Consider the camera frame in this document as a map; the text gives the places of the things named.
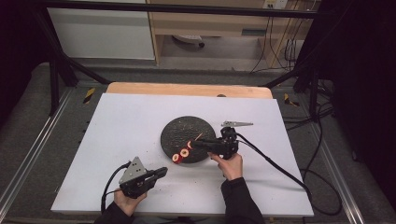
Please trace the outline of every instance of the hand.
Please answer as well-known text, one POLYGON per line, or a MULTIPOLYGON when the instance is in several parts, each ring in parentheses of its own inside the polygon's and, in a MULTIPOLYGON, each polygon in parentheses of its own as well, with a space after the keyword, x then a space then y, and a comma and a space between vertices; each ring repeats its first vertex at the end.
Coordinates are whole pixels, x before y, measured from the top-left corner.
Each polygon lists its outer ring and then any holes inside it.
POLYGON ((228 160, 224 160, 219 155, 213 154, 211 152, 208 152, 207 154, 212 160, 219 164, 218 167, 228 180, 234 180, 236 178, 242 177, 243 162, 242 156, 238 153, 234 153, 228 160))
POLYGON ((114 203, 128 216, 130 217, 137 205, 148 196, 147 193, 140 195, 137 199, 127 197, 123 194, 122 190, 114 192, 114 203))

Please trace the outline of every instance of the black jacket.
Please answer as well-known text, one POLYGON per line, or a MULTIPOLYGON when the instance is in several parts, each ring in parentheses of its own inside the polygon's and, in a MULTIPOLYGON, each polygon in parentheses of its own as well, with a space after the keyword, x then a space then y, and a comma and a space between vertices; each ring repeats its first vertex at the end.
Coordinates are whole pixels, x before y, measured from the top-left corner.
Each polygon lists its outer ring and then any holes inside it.
MULTIPOLYGON (((259 207, 253 202, 243 177, 224 181, 221 185, 225 209, 226 224, 262 224, 264 219, 259 207)), ((112 203, 107 210, 95 220, 94 224, 131 224, 134 216, 128 217, 112 203)))

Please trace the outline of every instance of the black round plate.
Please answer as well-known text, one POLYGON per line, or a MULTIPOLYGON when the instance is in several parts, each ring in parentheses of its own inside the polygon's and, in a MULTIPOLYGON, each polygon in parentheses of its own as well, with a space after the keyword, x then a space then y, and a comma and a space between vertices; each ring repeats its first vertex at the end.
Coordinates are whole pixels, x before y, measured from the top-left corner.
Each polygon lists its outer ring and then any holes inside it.
MULTIPOLYGON (((203 119, 192 116, 180 117, 169 122, 161 133, 161 146, 166 156, 172 160, 173 155, 180 152, 190 140, 199 134, 200 138, 215 139, 216 134, 212 126, 203 119)), ((207 158, 207 152, 200 149, 190 150, 190 155, 182 163, 196 163, 207 158)))

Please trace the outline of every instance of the white tabletop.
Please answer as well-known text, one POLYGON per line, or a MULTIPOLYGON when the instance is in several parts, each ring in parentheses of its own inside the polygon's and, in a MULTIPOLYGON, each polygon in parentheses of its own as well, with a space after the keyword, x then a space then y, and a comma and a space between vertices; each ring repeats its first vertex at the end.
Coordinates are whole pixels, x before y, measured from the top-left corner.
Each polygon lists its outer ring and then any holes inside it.
MULTIPOLYGON (((136 209, 141 215, 198 216, 224 214, 220 185, 224 181, 210 159, 176 165, 164 154, 160 136, 165 125, 182 116, 206 120, 220 136, 225 120, 253 122, 236 131, 265 155, 301 180, 276 100, 204 96, 105 93, 64 179, 54 212, 90 214, 100 211, 100 199, 113 172, 134 157, 148 170, 167 167, 148 197, 136 209)), ((305 191, 244 144, 244 177, 262 214, 309 217, 313 211, 305 191)), ((118 187, 122 171, 109 190, 118 187)), ((113 195, 107 196, 110 204, 113 195)))

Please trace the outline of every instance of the person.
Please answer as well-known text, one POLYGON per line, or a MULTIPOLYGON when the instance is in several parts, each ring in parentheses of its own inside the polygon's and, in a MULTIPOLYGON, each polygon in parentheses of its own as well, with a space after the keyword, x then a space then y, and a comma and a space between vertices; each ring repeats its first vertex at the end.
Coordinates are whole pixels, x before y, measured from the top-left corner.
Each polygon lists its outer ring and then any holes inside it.
MULTIPOLYGON (((219 155, 208 153, 223 172, 226 180, 221 184, 221 192, 226 205, 226 224, 262 224, 264 218, 259 207, 254 203, 243 177, 243 159, 234 153, 224 160, 219 155)), ((122 191, 114 192, 114 202, 95 220, 94 224, 130 224, 134 222, 134 210, 147 197, 142 194, 137 199, 123 195, 122 191)))

